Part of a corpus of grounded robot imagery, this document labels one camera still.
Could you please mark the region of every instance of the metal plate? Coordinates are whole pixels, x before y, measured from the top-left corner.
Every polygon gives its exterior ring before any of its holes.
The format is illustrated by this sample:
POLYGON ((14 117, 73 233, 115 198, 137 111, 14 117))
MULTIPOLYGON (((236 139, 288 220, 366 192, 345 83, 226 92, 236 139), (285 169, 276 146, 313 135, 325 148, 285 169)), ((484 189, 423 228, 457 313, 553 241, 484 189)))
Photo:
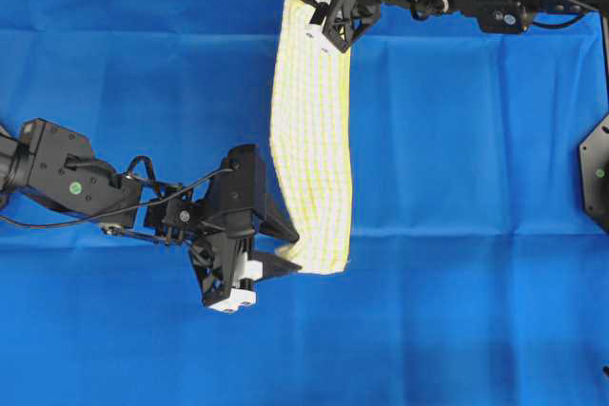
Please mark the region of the metal plate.
POLYGON ((580 145, 585 211, 609 232, 609 116, 580 145))
POLYGON ((10 138, 9 132, 5 128, 3 128, 1 124, 0 124, 0 134, 4 135, 5 137, 9 137, 10 138))

